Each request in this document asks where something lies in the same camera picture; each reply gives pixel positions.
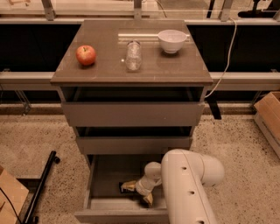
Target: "cable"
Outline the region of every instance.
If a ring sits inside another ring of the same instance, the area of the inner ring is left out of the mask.
[[[209,97],[209,96],[213,93],[213,91],[216,90],[216,88],[219,86],[219,84],[220,84],[222,78],[223,78],[224,75],[226,74],[226,71],[228,70],[228,67],[229,67],[230,54],[231,54],[231,51],[232,51],[232,47],[233,47],[233,44],[234,44],[235,35],[236,35],[236,31],[237,31],[237,23],[236,23],[236,21],[235,21],[234,19],[232,19],[232,18],[230,18],[230,20],[232,20],[232,21],[234,22],[234,35],[233,35],[233,37],[232,37],[232,39],[231,39],[231,43],[230,43],[230,46],[229,46],[229,49],[228,49],[228,53],[227,53],[227,66],[226,66],[226,68],[225,68],[223,74],[221,75],[219,81],[218,81],[217,84],[215,85],[215,87],[212,89],[212,91],[211,91],[208,95],[205,96],[205,98]]]
[[[11,205],[12,209],[14,210],[14,213],[15,213],[15,215],[17,216],[17,220],[19,221],[19,223],[20,223],[20,224],[23,224],[23,223],[21,222],[21,220],[19,219],[19,217],[18,217],[18,214],[17,214],[17,212],[16,212],[15,207],[12,205],[10,199],[8,198],[8,196],[5,194],[5,192],[3,191],[3,189],[2,189],[1,187],[0,187],[0,191],[3,193],[3,195],[6,197],[6,199],[10,202],[10,205]]]
[[[1,88],[1,95],[0,95],[0,105],[1,105],[2,104],[3,93],[4,93],[4,89],[3,89],[1,84],[0,84],[0,88]]]
[[[156,2],[157,2],[158,5],[160,6],[160,8],[163,10],[164,16],[167,18],[166,13],[165,13],[165,9],[164,9],[163,5],[162,5],[158,0],[156,0]]]

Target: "white bowl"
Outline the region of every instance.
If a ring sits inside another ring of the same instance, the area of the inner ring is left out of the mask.
[[[182,31],[165,30],[158,33],[160,46],[166,53],[176,53],[186,41],[186,34]]]

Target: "dresser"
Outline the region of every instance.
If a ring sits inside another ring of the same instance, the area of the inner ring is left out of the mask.
[[[158,43],[162,30],[185,32],[175,54]],[[142,65],[125,65],[127,44],[141,44]],[[91,45],[96,62],[82,66],[79,46]],[[161,187],[153,208],[119,185],[143,175],[150,161],[173,148],[189,149],[213,81],[184,23],[177,20],[86,20],[51,79],[90,169],[80,222],[168,221]]]

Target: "red apple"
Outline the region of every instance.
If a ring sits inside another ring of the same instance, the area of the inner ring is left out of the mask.
[[[76,58],[83,66],[90,66],[95,63],[95,49],[91,45],[81,45],[76,51]]]

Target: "cardboard box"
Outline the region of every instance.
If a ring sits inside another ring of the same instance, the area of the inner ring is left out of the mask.
[[[23,207],[23,204],[25,203],[29,191],[16,178],[10,175],[1,165],[0,165],[0,187],[5,192],[5,194],[9,197],[11,203],[13,204],[15,210],[17,211],[17,214],[19,214]],[[15,224],[17,222],[17,216],[15,215],[10,202],[0,191],[0,207],[2,205],[3,208],[0,212],[0,223]]]
[[[271,92],[255,105],[255,122],[280,158],[280,92]]]

